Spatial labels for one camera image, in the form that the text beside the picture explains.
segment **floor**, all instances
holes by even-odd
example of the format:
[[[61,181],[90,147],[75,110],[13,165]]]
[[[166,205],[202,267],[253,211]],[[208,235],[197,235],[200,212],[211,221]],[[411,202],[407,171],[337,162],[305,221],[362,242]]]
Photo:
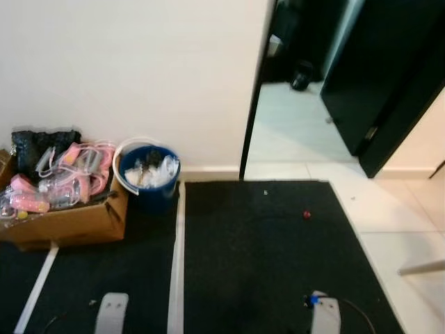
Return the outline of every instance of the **floor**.
[[[245,179],[329,181],[404,331],[445,333],[445,271],[398,275],[445,259],[445,170],[431,180],[368,179],[326,122],[320,89],[264,85]]]

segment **black mat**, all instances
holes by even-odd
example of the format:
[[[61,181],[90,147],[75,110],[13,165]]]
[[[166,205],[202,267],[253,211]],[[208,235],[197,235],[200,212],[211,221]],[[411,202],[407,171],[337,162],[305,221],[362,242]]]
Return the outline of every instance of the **black mat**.
[[[130,203],[124,240],[60,249],[26,333],[41,333],[52,317],[66,312],[48,334],[93,334],[108,292],[129,295],[124,333],[166,333],[176,210],[148,216]],[[91,300],[97,303],[90,307]]]
[[[306,333],[314,290],[357,304],[378,334],[402,333],[325,182],[186,184],[184,270],[185,334]],[[368,333],[356,312],[341,318],[342,334]]]
[[[12,333],[48,251],[22,253],[0,242],[0,333]]]

